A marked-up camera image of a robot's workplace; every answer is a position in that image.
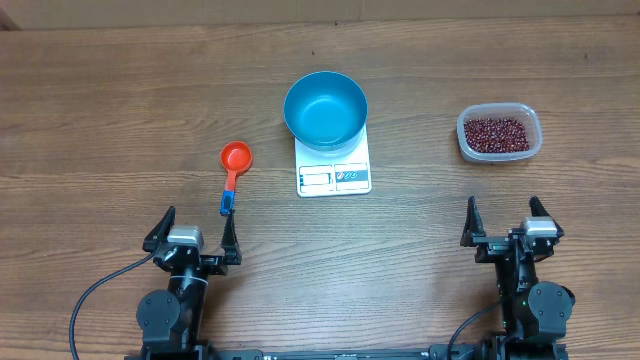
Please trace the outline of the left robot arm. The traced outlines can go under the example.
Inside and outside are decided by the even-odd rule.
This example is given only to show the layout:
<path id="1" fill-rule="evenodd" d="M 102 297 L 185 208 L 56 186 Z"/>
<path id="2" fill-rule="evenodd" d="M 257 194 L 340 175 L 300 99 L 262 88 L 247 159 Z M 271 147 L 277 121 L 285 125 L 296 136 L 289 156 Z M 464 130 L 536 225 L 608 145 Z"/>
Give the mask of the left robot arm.
<path id="1" fill-rule="evenodd" d="M 199 337 L 208 278 L 225 276 L 230 266 L 242 262 L 234 213 L 225 215 L 221 255 L 202 252 L 201 229 L 177 225 L 171 206 L 144 238 L 142 249 L 153 263 L 169 274 L 165 289 L 140 301 L 136 319 L 143 331 L 141 359 L 218 359 L 213 344 Z"/>

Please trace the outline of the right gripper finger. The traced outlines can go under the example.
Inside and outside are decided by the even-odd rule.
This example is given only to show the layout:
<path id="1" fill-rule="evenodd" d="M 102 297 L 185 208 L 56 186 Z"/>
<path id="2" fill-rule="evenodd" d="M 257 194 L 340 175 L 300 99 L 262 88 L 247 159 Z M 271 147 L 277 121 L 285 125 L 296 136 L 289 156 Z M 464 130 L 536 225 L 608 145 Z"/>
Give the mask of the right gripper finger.
<path id="1" fill-rule="evenodd" d="M 466 221 L 460 239 L 463 247 L 476 247 L 486 237 L 476 199 L 471 196 L 467 202 Z"/>
<path id="2" fill-rule="evenodd" d="M 555 221 L 555 219 L 547 212 L 537 196 L 533 196 L 529 200 L 531 214 L 534 217 L 550 217 L 556 228 L 556 237 L 561 238 L 565 235 L 563 228 Z"/>

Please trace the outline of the red measuring scoop blue handle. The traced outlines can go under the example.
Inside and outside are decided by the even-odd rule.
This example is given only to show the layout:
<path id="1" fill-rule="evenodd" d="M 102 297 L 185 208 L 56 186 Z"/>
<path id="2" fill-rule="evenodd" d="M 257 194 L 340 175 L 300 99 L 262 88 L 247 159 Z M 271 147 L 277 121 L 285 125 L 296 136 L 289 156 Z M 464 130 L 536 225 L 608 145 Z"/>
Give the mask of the red measuring scoop blue handle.
<path id="1" fill-rule="evenodd" d="M 233 141 L 222 149 L 220 161 L 227 172 L 220 205 L 220 213 L 226 216 L 231 213 L 234 206 L 237 179 L 250 169 L 253 155 L 245 142 Z"/>

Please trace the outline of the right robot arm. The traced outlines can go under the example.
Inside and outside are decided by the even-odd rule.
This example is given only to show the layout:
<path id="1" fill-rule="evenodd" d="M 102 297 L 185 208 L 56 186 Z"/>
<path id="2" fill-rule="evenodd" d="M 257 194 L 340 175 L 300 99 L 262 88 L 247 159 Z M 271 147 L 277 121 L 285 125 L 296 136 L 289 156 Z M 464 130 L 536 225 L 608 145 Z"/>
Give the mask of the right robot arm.
<path id="1" fill-rule="evenodd" d="M 467 203 L 460 245 L 476 249 L 477 263 L 495 267 L 499 299 L 472 315 L 447 344 L 449 359 L 566 359 L 558 341 L 566 336 L 575 295 L 565 286 L 541 281 L 535 266 L 554 254 L 564 230 L 538 197 L 529 200 L 531 215 L 504 236 L 489 236 L 476 204 Z M 499 308 L 503 329 L 476 346 L 455 349 L 454 342 L 468 325 Z"/>

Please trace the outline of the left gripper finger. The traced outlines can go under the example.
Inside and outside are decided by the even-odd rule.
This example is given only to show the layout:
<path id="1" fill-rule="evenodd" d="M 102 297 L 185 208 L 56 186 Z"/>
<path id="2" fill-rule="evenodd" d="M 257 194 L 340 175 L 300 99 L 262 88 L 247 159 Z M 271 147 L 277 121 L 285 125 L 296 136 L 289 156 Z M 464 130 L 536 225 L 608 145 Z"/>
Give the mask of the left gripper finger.
<path id="1" fill-rule="evenodd" d="M 221 240 L 221 248 L 224 250 L 224 261 L 227 265 L 240 265 L 242 253 L 237 240 L 234 222 L 234 211 L 226 216 L 225 228 Z"/>
<path id="2" fill-rule="evenodd" d="M 168 234 L 175 223 L 176 209 L 170 206 L 162 219 L 145 236 L 142 249 L 145 252 L 154 252 L 157 247 L 167 241 Z"/>

